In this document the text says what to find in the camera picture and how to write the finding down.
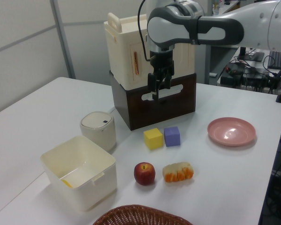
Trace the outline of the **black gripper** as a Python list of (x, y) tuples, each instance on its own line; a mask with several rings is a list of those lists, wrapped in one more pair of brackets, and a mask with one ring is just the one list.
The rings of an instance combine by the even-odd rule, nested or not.
[(171, 79), (174, 75), (173, 51), (150, 51), (150, 65), (153, 73), (148, 74), (148, 90), (152, 92), (153, 100), (159, 99), (159, 84), (164, 81), (164, 88), (170, 89)]

